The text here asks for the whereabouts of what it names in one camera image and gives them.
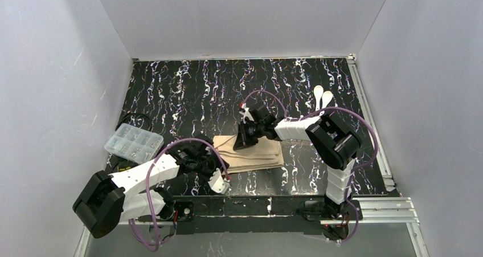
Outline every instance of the towel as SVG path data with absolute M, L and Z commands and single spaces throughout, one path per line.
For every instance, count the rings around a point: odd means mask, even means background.
M 213 138 L 215 149 L 229 163 L 231 173 L 278 168 L 284 165 L 279 141 L 262 137 L 255 146 L 234 151 L 235 141 L 236 136 L 215 136 Z

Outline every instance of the black bracket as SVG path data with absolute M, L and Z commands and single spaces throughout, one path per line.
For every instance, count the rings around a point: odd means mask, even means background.
M 72 209 L 92 236 L 101 238 L 119 223 L 124 198 L 124 188 L 102 170 L 91 177 Z
M 335 112 L 321 116 L 305 131 L 324 163 L 333 169 L 345 170 L 362 146 L 361 138 Z

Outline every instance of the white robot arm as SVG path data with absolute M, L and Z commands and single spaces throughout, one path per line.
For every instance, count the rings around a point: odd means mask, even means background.
M 203 135 L 198 136 L 210 144 Z M 151 160 L 135 168 L 107 175 L 95 173 L 73 205 L 73 210 L 95 238 L 112 231 L 119 222 L 150 214 L 146 190 L 146 173 L 154 163 L 149 184 L 156 185 L 183 173 L 196 172 L 216 193 L 225 193 L 230 184 L 223 178 L 219 159 L 210 148 L 199 142 L 180 144 L 171 148 L 157 161 Z M 165 207 L 165 199 L 150 190 L 156 214 Z

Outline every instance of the clear plastic box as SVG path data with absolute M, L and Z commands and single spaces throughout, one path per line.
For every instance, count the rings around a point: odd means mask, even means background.
M 123 123 L 104 145 L 104 149 L 143 164 L 154 158 L 163 143 L 163 137 L 159 134 Z

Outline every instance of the white wall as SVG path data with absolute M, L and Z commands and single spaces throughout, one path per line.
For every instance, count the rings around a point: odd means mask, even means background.
M 481 256 L 483 0 L 386 0 L 357 64 L 431 256 Z
M 101 0 L 132 58 L 348 55 L 384 0 Z
M 0 0 L 0 256 L 72 256 L 130 57 L 99 0 Z

